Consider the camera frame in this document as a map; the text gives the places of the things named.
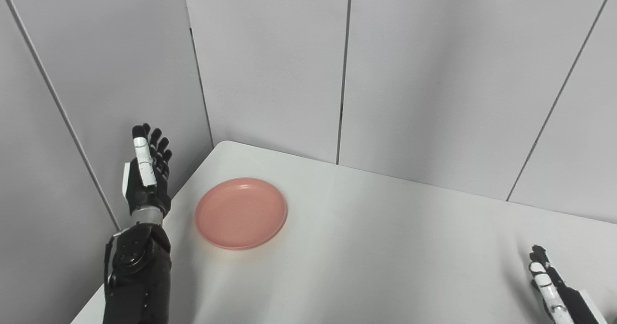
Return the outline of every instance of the robotic arm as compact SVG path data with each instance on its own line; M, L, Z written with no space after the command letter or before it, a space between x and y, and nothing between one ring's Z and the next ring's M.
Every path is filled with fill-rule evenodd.
M161 130L133 128L136 157L125 164L122 181L132 226L112 236L105 249L103 324L167 324L170 294L170 243L163 218L172 152Z

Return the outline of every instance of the white wall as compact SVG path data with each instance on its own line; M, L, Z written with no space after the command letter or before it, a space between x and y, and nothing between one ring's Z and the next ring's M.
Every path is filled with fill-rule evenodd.
M602 0L352 0L340 164L506 199Z
M335 162L348 0L187 0L214 143Z
M617 0L606 8L511 200L617 223Z
M131 127L163 130L176 193L212 150L184 0L14 0L122 227Z
M0 322L66 324L115 228L5 0L0 125Z
M602 1L351 0L339 163L506 199ZM214 143L335 161L346 2L187 0ZM617 221L602 31L512 198Z

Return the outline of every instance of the pink plate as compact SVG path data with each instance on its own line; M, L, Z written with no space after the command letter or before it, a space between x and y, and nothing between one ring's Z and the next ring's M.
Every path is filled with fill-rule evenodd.
M282 228L285 199L275 186L236 178L210 189L195 210L195 224L208 242L227 249L257 247Z

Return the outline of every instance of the robotic hand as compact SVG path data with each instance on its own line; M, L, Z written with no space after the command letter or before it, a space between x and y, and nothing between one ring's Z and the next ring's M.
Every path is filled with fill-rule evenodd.
M133 128L136 157L125 164L122 189L132 226L112 236L105 249L103 324L167 324L170 293L170 243L163 218L167 194L169 141L150 125Z
M544 310L555 324L606 324L586 291L566 286L549 261L546 249L534 245L531 250L531 285L542 295Z

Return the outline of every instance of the white table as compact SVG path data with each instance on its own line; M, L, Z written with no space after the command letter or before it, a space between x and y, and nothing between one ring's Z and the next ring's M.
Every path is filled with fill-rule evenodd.
M201 196L235 177L274 184L289 207L249 251L209 245L192 221ZM534 243L617 313L617 225L234 142L216 146L163 225L170 324L546 323L529 286ZM103 309L99 289L73 324L100 323Z

